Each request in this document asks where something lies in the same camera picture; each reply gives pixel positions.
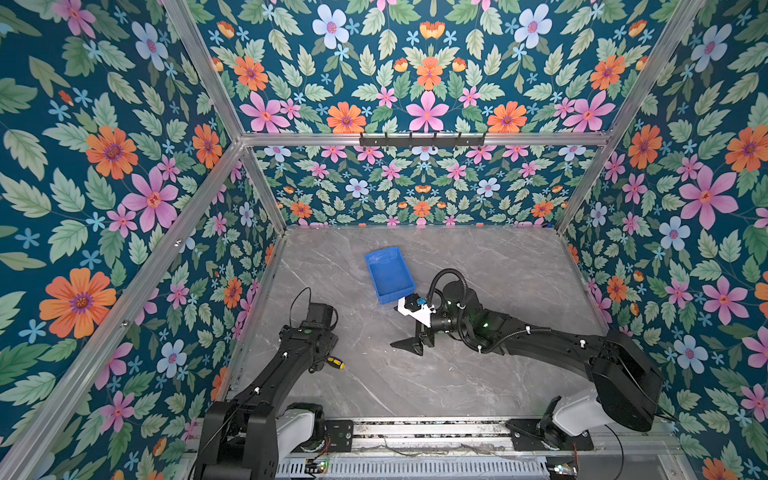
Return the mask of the yellow black handled screwdriver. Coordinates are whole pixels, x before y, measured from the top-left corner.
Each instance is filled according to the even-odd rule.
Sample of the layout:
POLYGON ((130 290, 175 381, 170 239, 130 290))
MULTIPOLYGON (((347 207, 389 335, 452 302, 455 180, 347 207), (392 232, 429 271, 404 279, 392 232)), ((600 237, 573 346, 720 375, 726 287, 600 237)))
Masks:
POLYGON ((325 359, 325 363, 327 365, 337 369, 337 370, 344 370, 345 369, 344 362, 342 360, 336 358, 336 357, 333 357, 333 356, 327 356, 326 359, 325 359))

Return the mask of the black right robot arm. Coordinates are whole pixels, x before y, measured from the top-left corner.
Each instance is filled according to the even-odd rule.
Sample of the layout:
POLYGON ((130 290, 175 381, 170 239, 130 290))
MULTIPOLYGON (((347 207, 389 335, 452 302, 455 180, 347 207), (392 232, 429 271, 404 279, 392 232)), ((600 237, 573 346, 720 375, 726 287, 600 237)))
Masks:
POLYGON ((589 430, 613 424, 647 433, 661 412, 661 372, 621 332, 568 333, 487 309, 453 268, 438 272, 426 295, 401 296, 396 310, 413 318, 415 333, 393 342, 395 349, 421 356, 434 345, 436 335, 444 333, 479 355, 531 358, 590 381, 585 390, 554 397, 537 420, 507 421, 513 435, 549 449, 562 450, 589 430))

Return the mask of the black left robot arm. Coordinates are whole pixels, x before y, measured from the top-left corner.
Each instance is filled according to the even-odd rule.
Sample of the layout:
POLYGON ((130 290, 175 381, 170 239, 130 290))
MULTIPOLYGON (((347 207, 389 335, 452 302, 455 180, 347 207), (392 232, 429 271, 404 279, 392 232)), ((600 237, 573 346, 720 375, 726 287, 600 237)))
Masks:
POLYGON ((318 437, 321 406, 280 408, 303 374, 332 358, 337 322, 334 307, 311 302, 299 326, 283 326, 279 348, 257 378, 206 412, 190 479, 273 479, 285 456, 318 437))

